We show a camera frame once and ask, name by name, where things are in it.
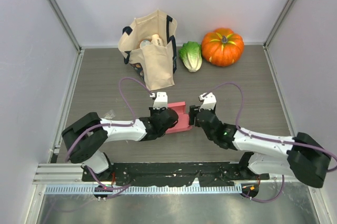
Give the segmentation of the pink paper box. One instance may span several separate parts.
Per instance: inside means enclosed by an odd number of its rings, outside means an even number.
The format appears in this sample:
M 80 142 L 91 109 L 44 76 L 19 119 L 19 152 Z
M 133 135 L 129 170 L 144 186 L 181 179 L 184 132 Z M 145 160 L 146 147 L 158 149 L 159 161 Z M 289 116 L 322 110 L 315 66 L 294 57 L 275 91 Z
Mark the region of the pink paper box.
M 168 103 L 168 108 L 174 110 L 178 114 L 179 118 L 177 124 L 166 131 L 167 134 L 179 133 L 192 129 L 192 126 L 189 125 L 189 115 L 186 112 L 186 103 L 184 101 Z

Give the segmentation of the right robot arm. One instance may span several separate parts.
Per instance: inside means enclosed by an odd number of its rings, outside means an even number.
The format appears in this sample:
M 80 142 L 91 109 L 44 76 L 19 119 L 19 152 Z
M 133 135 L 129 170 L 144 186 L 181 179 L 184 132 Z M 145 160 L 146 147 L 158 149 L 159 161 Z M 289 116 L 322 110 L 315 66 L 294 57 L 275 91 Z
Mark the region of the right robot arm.
M 306 133 L 272 136 L 221 122 L 214 110 L 192 105 L 189 124 L 201 127 L 208 140 L 223 149 L 243 151 L 238 173 L 243 179 L 278 174 L 295 177 L 303 184 L 322 188 L 331 155 Z

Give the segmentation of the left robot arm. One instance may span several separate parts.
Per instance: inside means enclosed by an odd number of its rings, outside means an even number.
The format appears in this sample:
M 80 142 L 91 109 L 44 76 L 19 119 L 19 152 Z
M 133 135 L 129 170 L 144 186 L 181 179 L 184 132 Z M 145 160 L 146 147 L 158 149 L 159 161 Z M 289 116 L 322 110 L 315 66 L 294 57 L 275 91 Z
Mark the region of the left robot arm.
M 100 151 L 103 144 L 156 140 L 174 127 L 178 120 L 178 114 L 170 108 L 161 108 L 149 117 L 135 121 L 113 121 L 99 118 L 96 112 L 88 113 L 62 132 L 67 149 L 65 160 L 84 165 L 84 171 L 93 179 L 107 181 L 114 168 L 107 154 Z

